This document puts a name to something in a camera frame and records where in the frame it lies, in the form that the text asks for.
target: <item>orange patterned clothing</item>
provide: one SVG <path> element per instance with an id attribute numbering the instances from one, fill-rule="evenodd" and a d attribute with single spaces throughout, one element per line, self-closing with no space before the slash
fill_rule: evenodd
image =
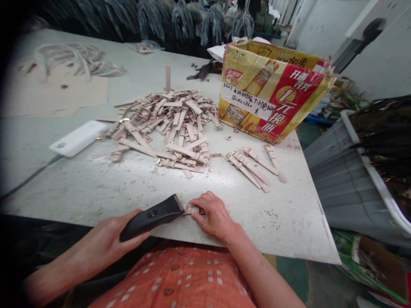
<path id="1" fill-rule="evenodd" d="M 255 307 L 227 249 L 166 242 L 145 254 L 122 282 L 90 307 Z"/>

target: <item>power cord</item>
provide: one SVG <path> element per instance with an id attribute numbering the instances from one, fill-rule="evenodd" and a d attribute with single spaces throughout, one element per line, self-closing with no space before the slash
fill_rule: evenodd
<path id="1" fill-rule="evenodd" d="M 34 179 L 37 175 L 39 175 L 40 173 L 42 173 L 48 166 L 54 164 L 56 161 L 60 160 L 61 158 L 63 158 L 64 156 L 62 155 L 57 155 L 55 157 L 53 157 L 48 163 L 47 165 L 41 167 L 39 170 L 37 170 L 35 173 L 33 173 L 31 176 L 29 176 L 27 179 L 25 179 L 20 185 L 16 186 L 15 188 L 13 188 L 12 190 L 10 190 L 8 193 L 4 194 L 3 196 L 1 196 L 0 200 L 4 201 L 5 199 L 7 199 L 8 197 L 14 195 L 17 191 L 19 191 L 20 189 L 22 189 L 24 186 L 26 186 L 32 179 Z"/>

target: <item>yellow cardboard box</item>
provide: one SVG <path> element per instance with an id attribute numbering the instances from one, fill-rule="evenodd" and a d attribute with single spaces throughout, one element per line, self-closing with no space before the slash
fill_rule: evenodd
<path id="1" fill-rule="evenodd" d="M 325 59 L 255 41 L 228 44 L 218 115 L 224 123 L 276 144 L 314 109 L 335 80 Z"/>

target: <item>black tool handle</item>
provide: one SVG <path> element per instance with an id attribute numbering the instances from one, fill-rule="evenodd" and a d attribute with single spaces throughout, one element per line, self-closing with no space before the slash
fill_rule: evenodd
<path id="1" fill-rule="evenodd" d="M 132 218 L 120 233 L 120 242 L 130 240 L 159 225 L 172 222 L 182 213 L 184 211 L 181 210 L 177 195 L 174 194 Z"/>

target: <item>cardboard sheet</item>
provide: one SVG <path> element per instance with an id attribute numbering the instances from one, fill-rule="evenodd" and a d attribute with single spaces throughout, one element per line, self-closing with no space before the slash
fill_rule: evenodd
<path id="1" fill-rule="evenodd" d="M 18 64 L 13 66 L 6 87 L 6 104 L 2 117 L 15 116 L 72 116 L 80 107 L 107 104 L 108 78 L 74 76 L 70 68 L 57 66 L 39 83 L 36 67 L 24 73 Z"/>

